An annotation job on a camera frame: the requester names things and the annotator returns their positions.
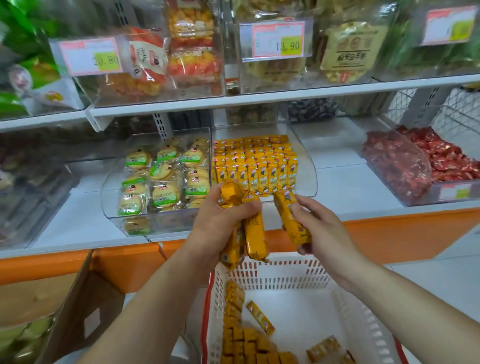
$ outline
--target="hand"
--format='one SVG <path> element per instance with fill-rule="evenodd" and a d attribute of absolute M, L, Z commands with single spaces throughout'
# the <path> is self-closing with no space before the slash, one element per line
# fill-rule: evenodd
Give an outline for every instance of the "hand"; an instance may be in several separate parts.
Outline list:
<path fill-rule="evenodd" d="M 292 213 L 312 235 L 312 244 L 300 247 L 299 253 L 313 253 L 335 282 L 352 292 L 358 269 L 370 261 L 358 250 L 337 215 L 311 198 L 296 197 L 299 203 L 292 205 Z"/>
<path fill-rule="evenodd" d="M 218 204 L 221 186 L 218 184 L 210 190 L 185 243 L 199 249 L 198 252 L 202 254 L 209 271 L 213 270 L 220 261 L 220 252 L 225 248 L 235 225 L 262 211 L 260 201 L 227 209 L 221 208 Z"/>

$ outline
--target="finger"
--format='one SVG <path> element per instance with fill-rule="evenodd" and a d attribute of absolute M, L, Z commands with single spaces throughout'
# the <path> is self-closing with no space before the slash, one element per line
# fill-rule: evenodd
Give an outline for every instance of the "finger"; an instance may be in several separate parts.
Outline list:
<path fill-rule="evenodd" d="M 228 208 L 225 213 L 229 215 L 229 218 L 235 221 L 235 223 L 240 222 L 246 218 L 252 217 L 255 214 L 258 214 L 262 211 L 262 202 L 253 201 L 241 204 L 240 206 L 234 206 Z"/>
<path fill-rule="evenodd" d="M 300 204 L 294 203 L 290 206 L 295 219 L 308 230 L 312 231 L 318 225 L 323 224 L 319 219 L 300 206 Z"/>
<path fill-rule="evenodd" d="M 218 201 L 222 197 L 222 192 L 221 192 L 222 185 L 223 185 L 223 182 L 213 186 L 210 189 L 210 192 L 208 193 L 207 197 L 205 198 L 205 202 L 214 203 L 218 205 Z"/>
<path fill-rule="evenodd" d="M 315 201 L 313 198 L 300 196 L 298 194 L 295 196 L 300 205 L 309 209 L 312 212 L 312 214 L 317 218 L 319 218 L 321 221 L 325 221 L 331 224 L 340 221 L 338 216 L 335 215 L 335 213 L 332 210 L 329 210 L 328 208 L 323 206 L 320 202 Z"/>

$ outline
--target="yellow price sticker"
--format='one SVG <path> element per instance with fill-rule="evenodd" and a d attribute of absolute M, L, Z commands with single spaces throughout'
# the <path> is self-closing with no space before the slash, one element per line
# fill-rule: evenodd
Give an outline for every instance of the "yellow price sticker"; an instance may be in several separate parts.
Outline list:
<path fill-rule="evenodd" d="M 302 48 L 302 36 L 285 36 L 277 43 L 277 49 L 282 52 L 282 56 L 301 56 Z"/>
<path fill-rule="evenodd" d="M 464 20 L 456 22 L 452 27 L 452 34 L 450 35 L 451 42 L 468 41 L 473 32 L 473 20 Z"/>
<path fill-rule="evenodd" d="M 119 59 L 114 51 L 94 53 L 93 56 L 95 65 L 101 72 L 121 71 Z"/>

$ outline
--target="price tag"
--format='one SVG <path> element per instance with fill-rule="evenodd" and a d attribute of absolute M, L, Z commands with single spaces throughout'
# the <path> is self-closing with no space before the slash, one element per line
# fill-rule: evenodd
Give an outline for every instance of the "price tag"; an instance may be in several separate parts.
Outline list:
<path fill-rule="evenodd" d="M 468 42 L 473 33 L 477 11 L 476 5 L 430 10 L 421 45 Z"/>
<path fill-rule="evenodd" d="M 59 46 L 72 76 L 123 72 L 114 38 L 62 41 Z"/>
<path fill-rule="evenodd" d="M 440 190 L 440 201 L 462 200 L 470 197 L 471 183 L 448 184 Z"/>
<path fill-rule="evenodd" d="M 304 52 L 305 22 L 254 24 L 253 58 L 300 58 Z"/>

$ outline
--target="shopping basket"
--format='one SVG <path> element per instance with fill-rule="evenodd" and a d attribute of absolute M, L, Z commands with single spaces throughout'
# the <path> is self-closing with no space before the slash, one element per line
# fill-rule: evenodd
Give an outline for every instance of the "shopping basket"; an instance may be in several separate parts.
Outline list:
<path fill-rule="evenodd" d="M 276 331 L 270 337 L 279 351 L 309 364 L 306 350 L 334 335 L 358 364 L 408 364 L 401 346 L 373 313 L 340 288 L 313 256 L 270 254 L 269 263 L 249 258 L 228 272 L 218 264 L 210 276 L 202 326 L 202 364 L 220 364 L 225 289 L 229 279 L 245 290 Z M 245 308 L 243 325 L 261 331 Z"/>

